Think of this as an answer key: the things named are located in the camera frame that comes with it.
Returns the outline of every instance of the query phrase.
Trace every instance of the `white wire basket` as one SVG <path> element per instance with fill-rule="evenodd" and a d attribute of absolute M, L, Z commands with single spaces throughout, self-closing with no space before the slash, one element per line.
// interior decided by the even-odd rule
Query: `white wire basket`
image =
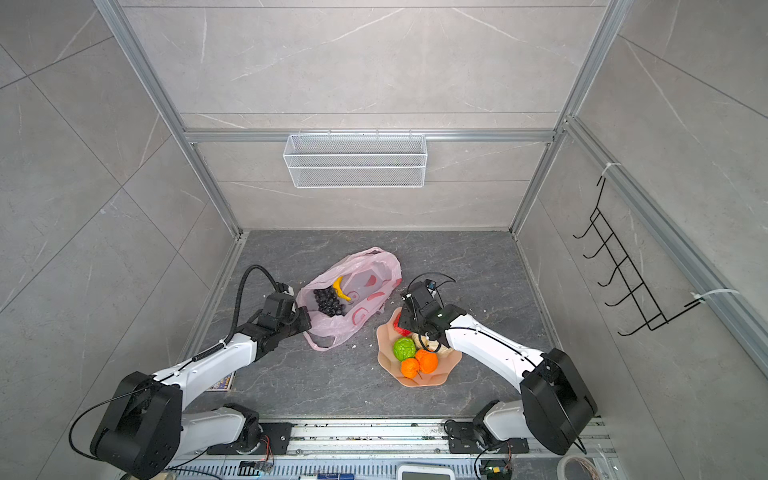
<path fill-rule="evenodd" d="M 421 134 L 294 134 L 283 158 L 296 188 L 423 187 Z"/>

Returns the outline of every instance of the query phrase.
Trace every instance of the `orange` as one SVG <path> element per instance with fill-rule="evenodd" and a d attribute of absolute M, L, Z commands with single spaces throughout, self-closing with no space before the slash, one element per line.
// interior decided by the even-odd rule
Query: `orange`
<path fill-rule="evenodd" d="M 419 370 L 424 373 L 432 373 L 437 370 L 437 353 L 419 350 L 416 352 L 416 360 L 419 361 Z"/>
<path fill-rule="evenodd" d="M 417 359 L 405 359 L 400 364 L 400 372 L 409 379 L 414 379 L 419 373 L 419 361 Z"/>

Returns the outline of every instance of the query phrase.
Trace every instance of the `tile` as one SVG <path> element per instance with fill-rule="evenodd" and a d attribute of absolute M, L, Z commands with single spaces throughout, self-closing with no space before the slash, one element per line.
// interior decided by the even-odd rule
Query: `tile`
<path fill-rule="evenodd" d="M 111 35 L 91 0 L 3 2 L 0 44 L 28 74 Z"/>
<path fill-rule="evenodd" d="M 232 235 L 211 202 L 203 209 L 179 253 L 209 287 L 232 246 Z"/>
<path fill-rule="evenodd" d="M 654 2 L 632 5 L 621 34 L 768 115 L 768 4 Z"/>
<path fill-rule="evenodd" d="M 147 160 L 125 191 L 177 249 L 208 203 L 208 193 L 174 139 Z"/>
<path fill-rule="evenodd" d="M 413 7 L 408 0 L 119 0 L 125 7 Z M 606 0 L 420 0 L 419 7 L 605 6 Z"/>
<path fill-rule="evenodd" d="M 600 170 L 591 162 L 577 146 L 566 146 L 558 154 L 539 198 L 596 300 L 664 442 L 685 478 L 729 478 L 734 467 L 737 476 L 759 478 L 768 455 L 768 446 L 761 441 L 768 428 L 768 413 L 761 408 L 768 397 L 768 384 L 713 312 L 698 306 L 654 331 L 618 335 L 641 324 L 638 308 L 631 301 L 605 306 L 604 302 L 619 300 L 627 289 L 620 279 L 605 288 L 597 284 L 608 280 L 612 263 L 605 250 L 592 260 L 581 255 L 591 255 L 600 245 L 594 231 L 581 240 L 572 236 L 580 235 L 588 225 L 598 196 L 594 179 Z M 611 184 L 601 197 L 601 211 L 667 318 L 680 312 L 690 301 L 693 286 Z M 608 235 L 604 225 L 598 227 Z M 609 247 L 617 258 L 622 257 L 617 244 L 609 243 Z M 622 272 L 634 274 L 629 267 Z M 649 295 L 637 299 L 647 315 L 658 311 Z"/>
<path fill-rule="evenodd" d="M 109 357 L 78 414 L 111 398 L 120 379 L 129 373 L 152 373 L 175 364 L 207 293 L 205 284 L 177 254 Z M 106 408 L 95 409 L 78 423 L 73 438 L 80 449 L 90 445 Z M 109 465 L 75 454 L 68 440 L 62 438 L 38 478 L 116 478 L 106 476 L 106 472 L 112 471 Z"/>
<path fill-rule="evenodd" d="M 620 38 L 580 116 L 768 318 L 768 120 Z"/>
<path fill-rule="evenodd" d="M 126 14 L 179 111 L 442 114 L 559 111 L 603 10 L 129 8 Z M 303 27 L 297 34 L 286 25 Z"/>
<path fill-rule="evenodd" d="M 441 181 L 530 180 L 542 142 L 433 142 L 426 179 Z"/>
<path fill-rule="evenodd" d="M 6 478 L 40 472 L 174 254 L 120 191 L 0 313 Z"/>
<path fill-rule="evenodd" d="M 208 330 L 206 345 L 215 343 L 228 329 L 237 284 L 248 265 L 263 264 L 277 281 L 296 289 L 346 255 L 372 246 L 397 256 L 404 281 L 426 270 L 455 276 L 455 285 L 440 288 L 446 302 L 463 306 L 502 335 L 535 348 L 549 348 L 509 232 L 466 231 L 253 231 Z M 249 276 L 242 315 L 260 308 L 262 295 L 269 291 L 263 276 Z M 499 382 L 495 373 L 470 356 L 462 358 L 442 386 L 428 390 L 400 386 L 376 361 L 376 327 L 401 305 L 393 295 L 382 313 L 368 319 L 346 343 L 327 352 L 312 350 L 301 335 L 281 341 L 274 352 L 237 372 L 232 392 L 203 394 L 194 409 L 238 402 L 257 406 L 260 414 L 271 416 L 473 416 L 494 399 L 519 398 L 509 383 Z"/>
<path fill-rule="evenodd" d="M 552 128 L 557 111 L 514 114 L 181 114 L 187 128 Z"/>
<path fill-rule="evenodd" d="M 291 181 L 283 142 L 211 142 L 197 149 L 218 181 Z"/>
<path fill-rule="evenodd" d="M 121 184 L 170 135 L 114 38 L 31 78 Z"/>
<path fill-rule="evenodd" d="M 29 79 L 0 89 L 0 310 L 120 187 Z"/>
<path fill-rule="evenodd" d="M 563 350 L 574 360 L 598 404 L 627 477 L 682 480 L 571 258 L 573 252 L 566 249 L 540 201 L 534 203 L 518 241 Z"/>
<path fill-rule="evenodd" d="M 506 230 L 527 181 L 427 182 L 422 188 L 295 188 L 220 182 L 244 229 Z"/>
<path fill-rule="evenodd" d="M 290 182 L 283 159 L 285 145 L 202 143 L 200 152 L 218 181 Z M 432 142 L 426 180 L 530 180 L 541 158 L 541 142 Z"/>
<path fill-rule="evenodd" d="M 13 61 L 11 55 L 8 55 L 3 47 L 0 47 L 0 87 L 17 81 L 19 78 L 24 77 L 24 72 Z"/>

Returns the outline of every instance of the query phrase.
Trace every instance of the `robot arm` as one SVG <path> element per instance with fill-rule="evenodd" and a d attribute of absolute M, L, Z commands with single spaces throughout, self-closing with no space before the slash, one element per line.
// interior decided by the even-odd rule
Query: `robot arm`
<path fill-rule="evenodd" d="M 243 287 L 248 273 L 256 268 L 266 274 L 275 292 L 266 297 L 261 310 L 237 326 Z M 227 337 L 152 375 L 126 376 L 91 440 L 93 458 L 145 480 L 162 472 L 177 454 L 214 445 L 230 453 L 253 451 L 262 437 L 259 415 L 253 410 L 229 404 L 212 412 L 181 412 L 222 378 L 271 352 L 280 340 L 310 327 L 306 307 L 297 307 L 287 285 L 276 283 L 261 266 L 249 267 L 240 281 Z"/>
<path fill-rule="evenodd" d="M 402 295 L 399 325 L 476 358 L 521 394 L 521 400 L 491 402 L 480 411 L 473 421 L 479 444 L 493 449 L 508 439 L 533 435 L 564 455 L 598 411 L 568 355 L 513 342 L 456 305 L 442 305 L 435 292 L 431 280 L 411 282 Z"/>

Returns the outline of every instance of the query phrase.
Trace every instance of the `cable tie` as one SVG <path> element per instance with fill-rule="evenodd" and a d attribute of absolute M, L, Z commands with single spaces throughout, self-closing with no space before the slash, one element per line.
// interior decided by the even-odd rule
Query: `cable tie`
<path fill-rule="evenodd" d="M 600 174 L 601 177 L 605 177 L 605 172 L 608 171 L 609 168 L 613 167 L 614 165 L 621 165 L 621 164 L 613 164 L 611 162 L 607 162 L 605 164 L 605 168 L 603 169 L 603 173 Z"/>
<path fill-rule="evenodd" d="M 741 295 L 741 292 L 731 288 L 716 288 L 706 293 L 699 294 L 699 293 L 691 292 L 690 294 L 694 296 L 695 300 L 701 300 L 704 302 L 706 301 L 706 299 L 704 299 L 705 296 L 714 295 L 715 293 L 733 293 L 734 295 Z"/>

